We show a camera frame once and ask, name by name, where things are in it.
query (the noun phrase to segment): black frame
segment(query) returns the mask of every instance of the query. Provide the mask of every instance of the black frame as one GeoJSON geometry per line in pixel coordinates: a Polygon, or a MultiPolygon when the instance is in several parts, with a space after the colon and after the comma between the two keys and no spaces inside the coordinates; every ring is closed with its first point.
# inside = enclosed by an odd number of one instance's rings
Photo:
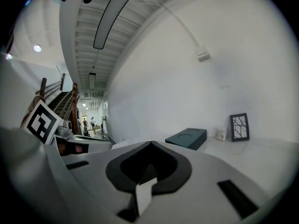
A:
{"type": "Polygon", "coordinates": [[[249,125],[248,125],[247,113],[231,115],[230,116],[230,128],[231,128],[231,133],[232,133],[232,142],[249,140],[249,125]],[[234,132],[235,130],[234,130],[233,118],[235,118],[235,117],[241,117],[241,116],[245,117],[246,135],[247,136],[245,138],[235,138],[235,132],[234,132]]]}

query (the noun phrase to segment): dark teal box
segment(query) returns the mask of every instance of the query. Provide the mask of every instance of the dark teal box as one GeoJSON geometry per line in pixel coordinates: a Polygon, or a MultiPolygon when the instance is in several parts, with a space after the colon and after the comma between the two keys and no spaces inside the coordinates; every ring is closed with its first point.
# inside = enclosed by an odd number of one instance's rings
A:
{"type": "Polygon", "coordinates": [[[187,128],[167,139],[166,143],[197,150],[206,141],[206,129],[187,128]]]}

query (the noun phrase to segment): linear light fixture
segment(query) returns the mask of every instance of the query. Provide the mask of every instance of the linear light fixture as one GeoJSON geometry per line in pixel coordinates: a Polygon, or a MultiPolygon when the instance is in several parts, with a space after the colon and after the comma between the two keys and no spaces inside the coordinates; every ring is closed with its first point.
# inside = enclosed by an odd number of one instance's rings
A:
{"type": "Polygon", "coordinates": [[[93,48],[102,50],[118,14],[129,0],[110,0],[98,26],[93,48]]]}
{"type": "Polygon", "coordinates": [[[89,89],[94,90],[95,86],[95,73],[89,73],[89,89]]]}

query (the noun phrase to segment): white ceiling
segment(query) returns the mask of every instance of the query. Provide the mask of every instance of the white ceiling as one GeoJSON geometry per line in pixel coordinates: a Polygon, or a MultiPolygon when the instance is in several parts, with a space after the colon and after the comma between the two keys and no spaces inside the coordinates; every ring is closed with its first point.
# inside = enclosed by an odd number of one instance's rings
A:
{"type": "Polygon", "coordinates": [[[14,28],[11,55],[14,59],[65,71],[59,33],[59,4],[54,0],[31,0],[14,28]],[[33,46],[39,44],[41,52],[33,46]]]}
{"type": "MultiPolygon", "coordinates": [[[[84,93],[85,97],[88,97],[90,94],[90,72],[96,73],[96,88],[93,95],[95,97],[102,97],[104,95],[106,82],[126,44],[144,21],[159,8],[156,5],[141,5],[138,3],[163,4],[168,0],[130,0],[115,20],[104,49],[94,49],[93,41],[95,34],[109,1],[92,0],[91,3],[85,4],[80,0],[77,7],[75,1],[73,1],[72,5],[70,1],[67,1],[63,6],[69,3],[68,10],[63,9],[63,12],[61,11],[60,13],[60,18],[62,18],[63,13],[64,19],[66,19],[67,13],[71,14],[70,10],[78,10],[75,12],[75,14],[78,14],[76,21],[74,21],[76,23],[76,26],[74,26],[75,35],[70,34],[67,37],[63,33],[61,36],[66,37],[63,38],[64,41],[62,40],[65,61],[69,71],[70,69],[74,69],[74,71],[70,71],[70,75],[73,81],[79,83],[81,97],[83,96],[82,93],[84,93]]],[[[64,29],[65,34],[69,33],[66,30],[71,29],[71,26],[65,25],[63,27],[61,23],[60,21],[60,32],[64,32],[64,29]]]]}

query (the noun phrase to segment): picture frame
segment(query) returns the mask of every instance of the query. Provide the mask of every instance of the picture frame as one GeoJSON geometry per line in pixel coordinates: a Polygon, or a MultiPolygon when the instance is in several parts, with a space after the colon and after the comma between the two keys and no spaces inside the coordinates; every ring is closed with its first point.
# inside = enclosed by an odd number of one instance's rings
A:
{"type": "Polygon", "coordinates": [[[249,140],[247,113],[230,115],[232,142],[249,140]]]}

